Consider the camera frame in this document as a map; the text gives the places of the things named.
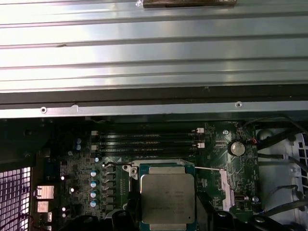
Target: capacitor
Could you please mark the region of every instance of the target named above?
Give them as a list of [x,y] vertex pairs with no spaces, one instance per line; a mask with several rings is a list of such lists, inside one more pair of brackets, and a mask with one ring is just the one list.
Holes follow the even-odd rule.
[[228,144],[228,152],[231,155],[242,156],[245,154],[245,151],[246,151],[246,147],[241,141],[232,140]]
[[98,203],[97,200],[93,200],[90,202],[90,206],[94,208],[97,205],[97,203]]
[[98,195],[98,191],[97,191],[97,190],[93,190],[93,191],[90,193],[90,197],[91,197],[91,198],[95,198],[97,195]]
[[70,193],[74,193],[74,192],[76,192],[78,189],[79,189],[79,187],[74,186],[74,187],[70,187],[70,188],[69,188],[69,191],[70,191]]
[[69,210],[71,208],[71,206],[67,205],[67,206],[63,206],[62,207],[62,212],[65,212],[67,210]]
[[97,174],[98,174],[98,170],[92,170],[91,171],[91,173],[90,173],[90,175],[92,176],[92,177],[95,177]]
[[93,180],[93,181],[91,181],[90,186],[91,186],[91,188],[95,188],[98,184],[99,184],[99,182],[97,180]]
[[65,212],[63,212],[62,213],[62,217],[63,218],[66,218],[68,215],[70,215],[71,214],[71,212],[69,211],[69,210],[67,210],[67,211],[65,211]]
[[67,180],[67,179],[69,179],[69,175],[63,175],[63,176],[61,176],[60,177],[60,180]]

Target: wire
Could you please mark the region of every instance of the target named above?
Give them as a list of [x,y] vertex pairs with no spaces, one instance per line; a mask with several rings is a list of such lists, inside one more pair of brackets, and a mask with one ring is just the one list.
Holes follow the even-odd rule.
[[274,207],[272,209],[270,209],[269,211],[265,212],[263,215],[270,217],[273,216],[275,214],[278,213],[282,213],[285,211],[289,211],[295,208],[300,208],[303,206],[308,206],[308,199],[303,199],[303,200],[298,200],[298,201],[293,201],[293,202],[289,202],[283,205],[279,205],[277,207]]
[[272,191],[269,192],[269,194],[265,197],[265,200],[268,201],[277,191],[280,189],[294,189],[295,195],[299,200],[304,199],[304,195],[301,191],[298,190],[298,186],[296,184],[291,185],[281,185],[276,188],[274,188]]
[[272,119],[272,118],[285,118],[286,120],[288,120],[291,124],[293,124],[295,127],[297,127],[298,129],[300,129],[303,133],[305,133],[308,136],[308,130],[306,130],[303,126],[299,125],[298,123],[296,123],[294,120],[292,120],[290,117],[286,116],[286,115],[272,115],[272,116],[268,116],[268,117],[262,117],[262,118],[258,118],[258,119],[253,119],[251,121],[246,122],[243,125],[243,128],[247,127],[250,124],[253,124],[255,122],[261,121],[261,120],[267,120],[267,119]]
[[290,136],[294,136],[298,133],[300,133],[301,131],[298,128],[291,128],[291,129],[287,129],[285,131],[282,131],[274,136],[268,137],[265,140],[261,140],[259,141],[259,143],[257,144],[257,149],[258,150],[262,150],[264,148],[268,148],[271,147],[277,143],[279,143],[280,141],[283,141],[285,139],[287,139]]
[[24,215],[21,215],[21,216],[19,216],[19,217],[17,217],[17,218],[14,218],[14,219],[10,220],[9,222],[7,222],[6,224],[0,226],[0,230],[3,230],[7,225],[13,223],[14,221],[16,221],[16,220],[18,220],[18,219],[20,219],[20,218],[24,218]]
[[33,218],[33,216],[31,216],[31,215],[29,215],[29,214],[22,214],[22,215],[20,215],[20,216],[18,216],[18,217],[16,217],[16,218],[10,220],[10,221],[7,222],[6,224],[0,226],[0,231],[3,230],[7,225],[13,223],[14,221],[19,220],[19,219],[25,219],[25,218],[30,218],[31,226],[32,226],[34,229],[36,229],[36,230],[41,230],[41,231],[48,231],[47,229],[44,229],[44,228],[42,228],[42,227],[37,227],[37,226],[35,226],[35,225],[34,225],[34,218]]
[[[258,157],[261,158],[266,158],[266,159],[278,159],[278,160],[283,160],[284,156],[281,154],[262,154],[262,153],[258,153]],[[288,160],[291,163],[297,164],[302,170],[304,170],[305,172],[308,173],[308,166],[306,166],[305,164],[301,163],[300,161],[296,160],[295,158],[289,156]]]
[[298,161],[298,160],[296,160],[295,158],[290,157],[290,156],[289,156],[289,160],[290,160],[291,162],[297,164],[298,166],[300,166],[300,168],[301,168],[302,170],[304,170],[305,172],[308,173],[308,167],[307,167],[305,164],[301,163],[300,161]]

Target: computer motherboard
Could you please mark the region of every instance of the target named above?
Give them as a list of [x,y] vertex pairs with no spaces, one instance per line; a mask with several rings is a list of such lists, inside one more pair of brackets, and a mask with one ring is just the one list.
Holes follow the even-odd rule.
[[[78,215],[105,218],[125,209],[130,191],[149,198],[142,207],[141,230],[195,230],[189,211],[194,211],[194,200],[188,205],[198,192],[206,193],[201,199],[215,209],[242,221],[261,208],[255,130],[238,122],[99,121],[64,136],[66,148],[59,155],[63,223]],[[151,200],[158,205],[150,205]],[[171,202],[160,205],[166,200]],[[158,211],[168,217],[166,210],[177,214],[175,229],[161,227],[170,222],[151,215]],[[180,220],[186,229],[180,228]]]

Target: screw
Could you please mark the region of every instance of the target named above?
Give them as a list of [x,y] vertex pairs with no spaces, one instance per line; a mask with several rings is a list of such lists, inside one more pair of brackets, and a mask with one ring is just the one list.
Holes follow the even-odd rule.
[[254,196],[254,197],[252,198],[252,201],[255,202],[255,203],[257,203],[257,202],[259,202],[259,198],[258,198],[257,196]]
[[41,107],[41,108],[40,108],[40,112],[41,112],[42,114],[45,114],[45,113],[47,112],[47,108],[46,108],[46,107]]
[[228,214],[226,213],[226,212],[218,212],[218,216],[220,216],[220,217],[222,217],[222,218],[224,218],[224,217],[226,217]]
[[240,102],[240,101],[238,101],[238,102],[235,103],[235,107],[236,107],[236,108],[240,108],[240,107],[242,107],[242,105],[243,105],[243,104],[242,104],[242,102]]
[[256,217],[255,221],[259,222],[259,223],[264,223],[265,222],[265,220],[263,218],[260,218],[260,217]]

